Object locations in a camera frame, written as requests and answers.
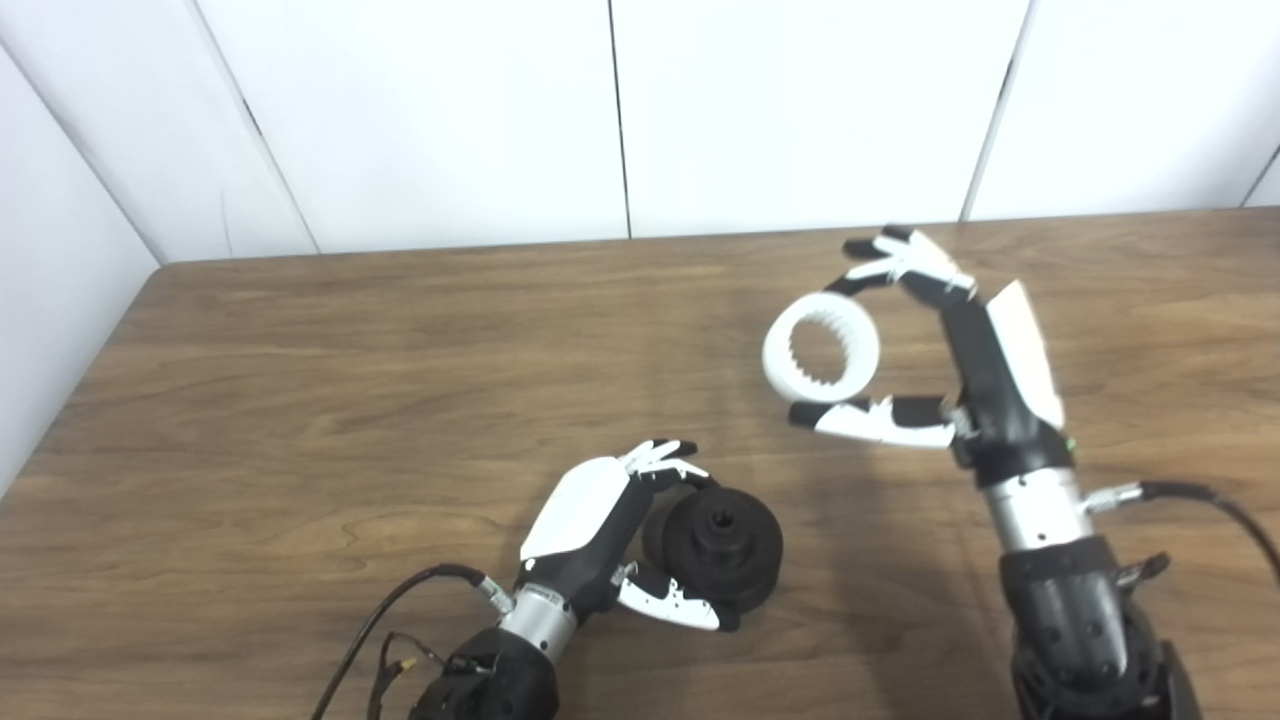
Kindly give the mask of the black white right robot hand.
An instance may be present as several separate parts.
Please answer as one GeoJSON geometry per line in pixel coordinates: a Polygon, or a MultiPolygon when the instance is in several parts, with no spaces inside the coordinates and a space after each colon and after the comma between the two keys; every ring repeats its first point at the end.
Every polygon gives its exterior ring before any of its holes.
{"type": "Polygon", "coordinates": [[[1025,287],[984,299],[975,278],[919,229],[886,225],[842,246],[852,265],[778,315],[762,350],[765,378],[788,404],[788,421],[817,433],[882,445],[948,448],[980,488],[1046,469],[1073,468],[1062,398],[1025,287]],[[864,395],[881,337],[858,295],[900,286],[940,318],[957,378],[955,398],[864,395]],[[835,382],[804,372],[792,334],[803,323],[831,331],[846,366],[835,382]]]}

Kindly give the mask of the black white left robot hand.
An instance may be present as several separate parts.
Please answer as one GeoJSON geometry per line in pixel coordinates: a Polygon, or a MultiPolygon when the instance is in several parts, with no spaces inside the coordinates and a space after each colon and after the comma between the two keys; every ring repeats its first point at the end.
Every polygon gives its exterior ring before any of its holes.
{"type": "Polygon", "coordinates": [[[620,456],[567,470],[550,492],[520,551],[515,623],[525,597],[538,594],[580,628],[617,603],[663,623],[731,633],[740,615],[650,564],[627,559],[658,495],[676,486],[714,489],[719,482],[691,464],[696,443],[646,439],[620,456]]]}

